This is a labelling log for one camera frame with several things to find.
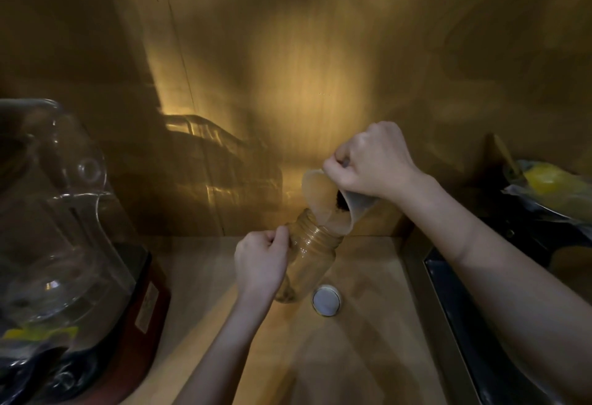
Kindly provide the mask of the person's left hand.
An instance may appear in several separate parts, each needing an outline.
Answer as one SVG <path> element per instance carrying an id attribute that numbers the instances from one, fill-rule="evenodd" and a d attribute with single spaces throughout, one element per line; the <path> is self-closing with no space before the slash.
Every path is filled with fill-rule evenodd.
<path id="1" fill-rule="evenodd" d="M 289 248 L 270 247 L 273 231 L 252 231 L 236 246 L 239 298 L 251 304 L 270 305 L 285 277 Z"/>

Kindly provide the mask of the person's right hand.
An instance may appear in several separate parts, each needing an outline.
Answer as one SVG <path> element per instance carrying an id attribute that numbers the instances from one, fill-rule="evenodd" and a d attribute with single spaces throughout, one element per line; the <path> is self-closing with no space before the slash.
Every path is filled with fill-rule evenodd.
<path id="1" fill-rule="evenodd" d="M 423 175 L 411 158 L 401 129 L 393 122 L 381 121 L 358 134 L 368 134 L 365 160 L 369 185 L 367 190 L 345 191 L 397 203 Z"/>

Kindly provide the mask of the clear plastic jar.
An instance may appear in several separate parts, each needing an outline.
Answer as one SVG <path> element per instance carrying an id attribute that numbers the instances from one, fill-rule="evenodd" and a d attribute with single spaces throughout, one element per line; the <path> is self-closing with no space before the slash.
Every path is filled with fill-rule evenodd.
<path id="1" fill-rule="evenodd" d="M 289 223 L 290 244 L 284 280 L 275 295 L 282 304 L 299 302 L 322 281 L 336 259 L 336 249 L 344 236 L 317 223 L 313 212 L 306 208 Z"/>

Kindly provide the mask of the translucent plastic cup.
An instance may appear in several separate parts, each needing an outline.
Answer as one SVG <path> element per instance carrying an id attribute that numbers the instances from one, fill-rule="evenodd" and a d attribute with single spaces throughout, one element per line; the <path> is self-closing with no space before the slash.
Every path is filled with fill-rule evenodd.
<path id="1" fill-rule="evenodd" d="M 342 236 L 350 234 L 355 224 L 379 200 L 341 190 L 323 170 L 306 171 L 301 179 L 301 191 L 317 223 Z"/>

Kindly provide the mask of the person's left forearm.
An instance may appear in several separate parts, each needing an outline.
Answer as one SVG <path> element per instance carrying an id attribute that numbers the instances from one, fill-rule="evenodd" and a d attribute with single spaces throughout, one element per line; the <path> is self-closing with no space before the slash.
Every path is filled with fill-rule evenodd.
<path id="1" fill-rule="evenodd" d="M 274 293 L 241 292 L 172 405 L 232 405 L 255 334 Z"/>

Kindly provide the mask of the person's right forearm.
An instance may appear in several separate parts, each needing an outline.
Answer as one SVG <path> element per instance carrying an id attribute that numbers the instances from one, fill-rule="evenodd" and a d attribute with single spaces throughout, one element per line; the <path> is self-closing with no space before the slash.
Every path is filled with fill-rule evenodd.
<path id="1" fill-rule="evenodd" d="M 592 305 L 422 175 L 396 205 L 538 377 L 592 405 Z"/>

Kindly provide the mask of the white jar lid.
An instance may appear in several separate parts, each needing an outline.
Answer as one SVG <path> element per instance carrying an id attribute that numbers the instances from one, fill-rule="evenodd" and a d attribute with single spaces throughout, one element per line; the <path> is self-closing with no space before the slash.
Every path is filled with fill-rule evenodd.
<path id="1" fill-rule="evenodd" d="M 311 297 L 312 306 L 322 317 L 335 317 L 341 311 L 343 299 L 339 291 L 332 285 L 319 285 Z"/>

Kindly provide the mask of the red blender base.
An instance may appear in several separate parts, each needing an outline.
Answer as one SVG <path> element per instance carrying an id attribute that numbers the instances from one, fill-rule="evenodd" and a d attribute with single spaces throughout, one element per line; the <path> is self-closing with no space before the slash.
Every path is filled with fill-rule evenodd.
<path id="1" fill-rule="evenodd" d="M 95 346 L 58 358 L 27 405 L 121 405 L 146 378 L 171 291 L 162 269 L 141 244 L 115 242 L 114 248 L 136 280 L 129 304 Z"/>

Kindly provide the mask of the yellow fruit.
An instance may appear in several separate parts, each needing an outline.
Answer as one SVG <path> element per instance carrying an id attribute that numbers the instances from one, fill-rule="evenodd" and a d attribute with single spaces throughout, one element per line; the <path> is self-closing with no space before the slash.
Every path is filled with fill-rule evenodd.
<path id="1" fill-rule="evenodd" d="M 578 177 L 550 163 L 535 163 L 523 171 L 530 189 L 539 196 L 577 191 L 582 183 Z"/>

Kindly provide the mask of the clear plastic bag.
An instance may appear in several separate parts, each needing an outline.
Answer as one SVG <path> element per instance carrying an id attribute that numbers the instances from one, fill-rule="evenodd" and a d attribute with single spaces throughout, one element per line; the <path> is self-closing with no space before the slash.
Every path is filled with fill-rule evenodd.
<path id="1" fill-rule="evenodd" d="M 518 160 L 517 175 L 505 164 L 503 193 L 517 197 L 528 211 L 551 222 L 568 223 L 592 239 L 592 178 L 572 174 L 548 162 Z"/>

